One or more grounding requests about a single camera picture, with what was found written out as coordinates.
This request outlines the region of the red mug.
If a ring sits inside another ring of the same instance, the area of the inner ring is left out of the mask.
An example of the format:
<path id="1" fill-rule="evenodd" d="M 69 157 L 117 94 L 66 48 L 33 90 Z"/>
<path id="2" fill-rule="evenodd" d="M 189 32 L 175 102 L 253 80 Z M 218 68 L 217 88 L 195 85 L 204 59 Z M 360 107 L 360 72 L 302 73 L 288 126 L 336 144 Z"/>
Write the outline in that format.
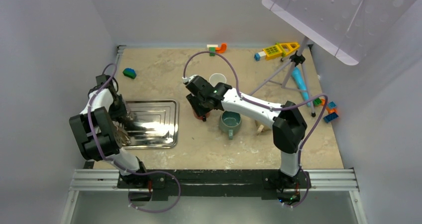
<path id="1" fill-rule="evenodd" d="M 193 112 L 193 114 L 194 114 L 194 117 L 196 119 L 201 120 L 203 122 L 206 122 L 208 117 L 210 116 L 210 112 L 208 112 L 208 113 L 206 113 L 205 115 L 202 115 L 202 116 L 197 115 L 195 112 Z"/>

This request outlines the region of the pink mug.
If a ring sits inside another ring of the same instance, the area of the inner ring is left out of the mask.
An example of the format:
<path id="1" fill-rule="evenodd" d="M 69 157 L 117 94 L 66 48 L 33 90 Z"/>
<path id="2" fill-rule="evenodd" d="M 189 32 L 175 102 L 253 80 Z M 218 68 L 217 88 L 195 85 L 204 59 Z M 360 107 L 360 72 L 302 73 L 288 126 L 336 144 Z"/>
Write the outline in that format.
<path id="1" fill-rule="evenodd" d="M 209 77 L 209 83 L 215 87 L 218 83 L 225 84 L 227 82 L 227 79 L 225 75 L 221 73 L 214 73 Z"/>

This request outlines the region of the teal speckled mug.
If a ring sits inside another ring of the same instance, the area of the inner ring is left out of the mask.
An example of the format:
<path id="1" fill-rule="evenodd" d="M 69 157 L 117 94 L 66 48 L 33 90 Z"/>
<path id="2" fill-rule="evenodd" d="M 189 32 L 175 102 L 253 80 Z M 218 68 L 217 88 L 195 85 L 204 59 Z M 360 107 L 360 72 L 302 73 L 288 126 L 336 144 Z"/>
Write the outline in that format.
<path id="1" fill-rule="evenodd" d="M 219 117 L 218 127 L 227 134 L 229 140 L 239 132 L 242 125 L 242 118 L 239 113 L 224 111 Z"/>

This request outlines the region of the beige round mug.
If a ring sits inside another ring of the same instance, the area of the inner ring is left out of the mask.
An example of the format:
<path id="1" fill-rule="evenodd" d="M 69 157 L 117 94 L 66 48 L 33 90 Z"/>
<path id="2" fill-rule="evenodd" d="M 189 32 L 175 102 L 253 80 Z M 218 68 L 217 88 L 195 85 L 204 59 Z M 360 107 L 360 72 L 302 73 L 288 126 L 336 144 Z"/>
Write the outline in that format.
<path id="1" fill-rule="evenodd" d="M 257 120 L 255 121 L 255 125 L 256 125 L 256 128 L 257 128 L 256 135 L 260 135 L 263 132 L 267 132 L 267 131 L 270 131 L 271 130 L 270 127 L 264 125 L 263 123 L 261 123 L 261 122 L 259 122 Z"/>

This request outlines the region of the mauve mug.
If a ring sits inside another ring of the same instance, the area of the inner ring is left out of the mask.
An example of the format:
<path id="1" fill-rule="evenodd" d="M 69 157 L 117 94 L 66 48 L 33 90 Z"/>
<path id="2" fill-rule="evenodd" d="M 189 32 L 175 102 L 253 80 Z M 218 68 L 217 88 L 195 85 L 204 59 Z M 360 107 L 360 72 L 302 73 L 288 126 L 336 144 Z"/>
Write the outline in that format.
<path id="1" fill-rule="evenodd" d="M 135 122 L 137 120 L 136 114 L 128 112 L 125 117 L 125 123 Z"/>

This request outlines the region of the brown striped mug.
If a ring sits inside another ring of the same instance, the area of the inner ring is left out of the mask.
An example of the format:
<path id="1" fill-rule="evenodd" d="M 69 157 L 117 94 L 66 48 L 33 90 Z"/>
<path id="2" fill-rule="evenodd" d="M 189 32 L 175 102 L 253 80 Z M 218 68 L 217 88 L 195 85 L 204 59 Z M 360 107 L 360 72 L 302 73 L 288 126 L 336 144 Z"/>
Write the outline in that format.
<path id="1" fill-rule="evenodd" d="M 117 133 L 118 133 L 118 136 L 121 139 L 121 143 L 122 143 L 123 146 L 129 146 L 131 144 L 131 138 L 124 128 L 118 126 L 117 127 Z"/>

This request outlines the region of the orange elbow toy piece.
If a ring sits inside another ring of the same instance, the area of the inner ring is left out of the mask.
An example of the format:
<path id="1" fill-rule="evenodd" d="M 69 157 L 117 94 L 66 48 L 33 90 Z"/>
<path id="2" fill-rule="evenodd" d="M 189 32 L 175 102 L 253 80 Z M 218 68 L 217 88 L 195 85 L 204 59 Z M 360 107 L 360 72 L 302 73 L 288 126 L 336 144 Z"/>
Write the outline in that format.
<path id="1" fill-rule="evenodd" d="M 222 54 L 227 50 L 227 44 L 226 43 L 222 43 L 220 46 L 218 46 L 215 51 L 216 53 Z"/>

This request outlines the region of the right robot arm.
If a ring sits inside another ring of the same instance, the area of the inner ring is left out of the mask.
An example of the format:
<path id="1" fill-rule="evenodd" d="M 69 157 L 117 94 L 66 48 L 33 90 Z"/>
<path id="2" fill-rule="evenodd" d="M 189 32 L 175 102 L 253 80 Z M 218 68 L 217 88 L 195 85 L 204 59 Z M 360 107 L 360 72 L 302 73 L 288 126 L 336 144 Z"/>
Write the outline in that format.
<path id="1" fill-rule="evenodd" d="M 270 128 L 273 143 L 281 151 L 280 183 L 287 188 L 299 181 L 299 148 L 305 137 L 307 124 L 295 103 L 271 103 L 240 93 L 231 85 L 219 82 L 212 86 L 198 75 L 183 77 L 189 90 L 187 95 L 194 112 L 204 116 L 212 110 L 235 112 Z"/>

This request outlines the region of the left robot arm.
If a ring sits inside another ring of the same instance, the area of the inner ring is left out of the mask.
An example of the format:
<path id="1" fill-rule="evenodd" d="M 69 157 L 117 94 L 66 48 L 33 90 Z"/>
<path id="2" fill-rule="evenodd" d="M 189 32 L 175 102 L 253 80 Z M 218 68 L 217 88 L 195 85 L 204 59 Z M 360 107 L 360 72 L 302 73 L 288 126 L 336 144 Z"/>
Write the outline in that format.
<path id="1" fill-rule="evenodd" d="M 77 146 L 86 160 L 105 161 L 120 172 L 121 184 L 144 188 L 149 181 L 144 164 L 127 152 L 125 131 L 117 124 L 128 117 L 117 83 L 109 75 L 96 77 L 97 85 L 89 90 L 85 108 L 69 119 Z"/>

